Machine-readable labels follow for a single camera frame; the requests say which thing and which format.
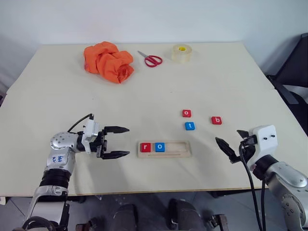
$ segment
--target red scissor handle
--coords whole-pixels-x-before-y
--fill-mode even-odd
[[[155,55],[149,55],[145,57],[144,62],[149,67],[155,67],[157,65],[160,65],[163,62],[163,59]]]

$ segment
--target dark pants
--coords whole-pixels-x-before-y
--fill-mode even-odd
[[[205,231],[202,219],[196,209],[188,202],[177,200],[177,223],[181,231]],[[111,225],[110,231],[136,231],[137,230],[137,212],[134,205],[121,206]]]

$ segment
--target scissors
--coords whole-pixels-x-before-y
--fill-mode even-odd
[[[141,51],[138,52],[144,57],[144,62],[149,67],[156,67],[157,65],[160,65],[163,62],[163,59],[161,57],[155,55],[146,55]]]

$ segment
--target white table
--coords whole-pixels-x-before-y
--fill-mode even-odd
[[[31,196],[43,175],[50,138],[88,113],[105,126],[129,128],[107,140],[109,150],[131,153],[117,160],[77,154],[70,195],[249,188],[243,165],[232,165],[215,137],[237,150],[237,129],[266,124],[276,126],[275,157],[307,175],[307,137],[244,46],[190,45],[191,61],[177,64],[170,59],[172,44],[119,44],[133,55],[135,68],[120,85],[83,69],[86,45],[42,46],[0,108],[0,195]],[[148,68],[137,50],[164,62]],[[181,117],[182,109],[191,109],[192,118]],[[212,125],[211,116],[221,116],[223,124]],[[186,131],[187,121],[195,122],[196,130]],[[137,143],[144,140],[189,141],[192,157],[138,158]]]

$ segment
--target blue letter block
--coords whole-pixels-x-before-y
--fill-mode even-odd
[[[165,152],[165,143],[155,143],[155,152],[157,153]]]
[[[186,130],[195,130],[194,123],[193,122],[186,122],[185,128],[186,128]]]

